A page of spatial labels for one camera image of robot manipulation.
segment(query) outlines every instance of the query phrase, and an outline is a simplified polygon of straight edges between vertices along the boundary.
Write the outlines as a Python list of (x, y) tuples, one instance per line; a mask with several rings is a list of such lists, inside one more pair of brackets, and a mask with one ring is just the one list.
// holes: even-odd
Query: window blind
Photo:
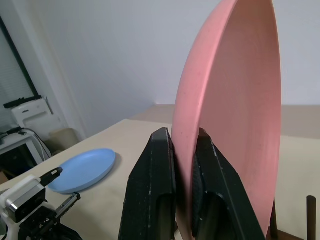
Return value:
[(14, 123), (11, 111), (5, 109), (4, 104), (33, 96), (15, 55), (0, 29), (0, 127)]

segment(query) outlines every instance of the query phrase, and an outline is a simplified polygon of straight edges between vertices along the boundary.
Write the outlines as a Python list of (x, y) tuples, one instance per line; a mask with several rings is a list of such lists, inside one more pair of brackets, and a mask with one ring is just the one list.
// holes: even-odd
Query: speckled pink surface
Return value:
[(240, 175), (266, 234), (281, 133), (280, 54), (271, 0), (222, 0), (184, 66), (171, 134), (182, 179), (177, 223), (184, 240), (193, 239), (191, 183), (199, 127)]

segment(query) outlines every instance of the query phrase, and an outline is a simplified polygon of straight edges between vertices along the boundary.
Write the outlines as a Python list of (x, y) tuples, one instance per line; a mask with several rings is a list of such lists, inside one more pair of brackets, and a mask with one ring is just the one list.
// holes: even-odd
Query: table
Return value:
[[(148, 112), (154, 114), (157, 112), (155, 108)], [(162, 127), (171, 131), (171, 124), (167, 123), (169, 114), (164, 114), (164, 119), (159, 116), (159, 122), (151, 115), (140, 114), (134, 120), (125, 119), (113, 125), (0, 185), (0, 191), (12, 187), (29, 174), (39, 177), (77, 154), (96, 148), (111, 148), (116, 152), (116, 162), (110, 174), (81, 192), (81, 200), (62, 218), (62, 223), (76, 230), (84, 240), (117, 240), (129, 174), (150, 135)], [(275, 196), (278, 229), (303, 239), (307, 237), (306, 197), (313, 195), (320, 199), (319, 159), (320, 140), (281, 137)], [(67, 197), (47, 190), (47, 199), (55, 207)]]
[(32, 141), (34, 135), (35, 134), (33, 132), (26, 132), (25, 135), (13, 133), (6, 136), (5, 138), (3, 138), (3, 144), (0, 145), (0, 156), (6, 152), (9, 152), (17, 147), (26, 144), (36, 164), (41, 164), (43, 160)]

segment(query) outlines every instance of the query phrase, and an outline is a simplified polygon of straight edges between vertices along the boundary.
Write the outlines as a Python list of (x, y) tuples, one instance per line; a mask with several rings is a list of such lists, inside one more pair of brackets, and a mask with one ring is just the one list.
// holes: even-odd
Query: blue plate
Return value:
[(81, 153), (63, 163), (61, 175), (48, 185), (60, 194), (79, 192), (99, 182), (112, 169), (116, 154), (108, 148)]

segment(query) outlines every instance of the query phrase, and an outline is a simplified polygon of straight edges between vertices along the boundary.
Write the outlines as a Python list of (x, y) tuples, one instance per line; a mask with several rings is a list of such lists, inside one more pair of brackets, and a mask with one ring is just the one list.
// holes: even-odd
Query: pink plate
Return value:
[(172, 140), (183, 193), (177, 223), (191, 234), (192, 165), (199, 127), (241, 177), (263, 232), (275, 197), (281, 73), (271, 0), (222, 0), (189, 53), (175, 102)]

